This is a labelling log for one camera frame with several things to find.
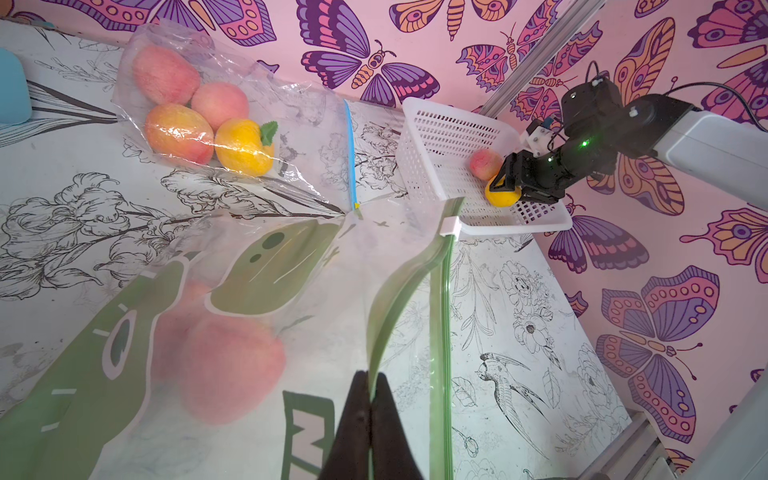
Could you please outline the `green printed zip bag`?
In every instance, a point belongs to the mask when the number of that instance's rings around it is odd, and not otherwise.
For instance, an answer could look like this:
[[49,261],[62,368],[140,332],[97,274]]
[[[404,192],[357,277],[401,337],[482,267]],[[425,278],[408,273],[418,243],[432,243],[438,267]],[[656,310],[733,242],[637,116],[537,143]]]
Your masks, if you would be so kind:
[[205,217],[2,414],[2,477],[450,478],[461,209]]

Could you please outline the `yellow-orange peach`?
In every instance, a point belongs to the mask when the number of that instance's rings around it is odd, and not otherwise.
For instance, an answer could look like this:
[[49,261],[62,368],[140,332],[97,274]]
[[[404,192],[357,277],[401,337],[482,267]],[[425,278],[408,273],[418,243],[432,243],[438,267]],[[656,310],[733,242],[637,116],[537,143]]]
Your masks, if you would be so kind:
[[259,125],[249,119],[231,119],[215,134],[215,152],[227,169],[251,177],[266,175],[273,167],[275,135],[279,124],[270,121]]

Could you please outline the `yellow bell pepper toy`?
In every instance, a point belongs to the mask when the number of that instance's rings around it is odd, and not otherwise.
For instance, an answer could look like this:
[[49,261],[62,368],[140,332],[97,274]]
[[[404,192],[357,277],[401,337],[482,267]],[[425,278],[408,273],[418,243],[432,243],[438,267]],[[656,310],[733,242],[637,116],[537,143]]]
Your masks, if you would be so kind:
[[491,179],[487,182],[484,190],[486,200],[490,205],[496,208],[507,208],[517,203],[521,196],[520,187],[507,185],[507,176],[499,179]]

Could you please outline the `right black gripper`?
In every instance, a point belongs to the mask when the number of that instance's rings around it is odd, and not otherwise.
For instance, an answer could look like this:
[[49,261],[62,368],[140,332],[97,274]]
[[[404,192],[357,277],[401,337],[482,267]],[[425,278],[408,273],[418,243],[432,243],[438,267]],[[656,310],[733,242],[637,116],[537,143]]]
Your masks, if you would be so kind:
[[523,202],[555,204],[566,189],[591,173],[591,154],[561,146],[535,157],[528,150],[511,153],[496,175],[496,191],[519,194]]

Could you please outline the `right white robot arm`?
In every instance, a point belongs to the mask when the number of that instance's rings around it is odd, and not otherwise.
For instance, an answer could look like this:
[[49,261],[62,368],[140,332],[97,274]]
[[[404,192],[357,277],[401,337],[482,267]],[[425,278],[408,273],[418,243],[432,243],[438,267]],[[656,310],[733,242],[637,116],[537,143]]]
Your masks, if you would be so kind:
[[566,141],[540,156],[512,153],[488,193],[554,204],[568,187],[614,172],[618,157],[648,157],[670,165],[761,209],[767,206],[767,133],[672,97],[648,94],[623,105],[604,76],[562,99]]

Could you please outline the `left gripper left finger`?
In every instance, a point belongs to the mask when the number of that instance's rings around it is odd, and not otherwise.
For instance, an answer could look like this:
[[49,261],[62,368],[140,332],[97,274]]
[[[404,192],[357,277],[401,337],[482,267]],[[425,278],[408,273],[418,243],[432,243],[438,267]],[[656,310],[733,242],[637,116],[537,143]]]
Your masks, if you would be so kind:
[[371,400],[368,373],[357,371],[350,385],[334,442],[318,479],[367,479],[370,447]]

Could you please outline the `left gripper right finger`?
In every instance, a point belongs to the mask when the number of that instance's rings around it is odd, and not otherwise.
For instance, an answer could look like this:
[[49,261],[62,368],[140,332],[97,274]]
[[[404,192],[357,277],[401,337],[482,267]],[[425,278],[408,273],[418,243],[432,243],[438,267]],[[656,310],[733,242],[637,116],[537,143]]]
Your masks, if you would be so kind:
[[422,480],[386,375],[376,377],[371,401],[371,462],[376,480]]

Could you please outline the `clear blue-zipper zip bag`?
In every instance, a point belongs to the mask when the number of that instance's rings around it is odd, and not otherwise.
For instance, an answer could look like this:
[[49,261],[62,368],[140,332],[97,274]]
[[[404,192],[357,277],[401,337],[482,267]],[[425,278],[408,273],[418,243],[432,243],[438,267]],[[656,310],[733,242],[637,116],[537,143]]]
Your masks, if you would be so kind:
[[124,47],[112,97],[158,160],[253,182],[308,207],[348,212],[355,149],[349,104],[219,50],[169,22]]

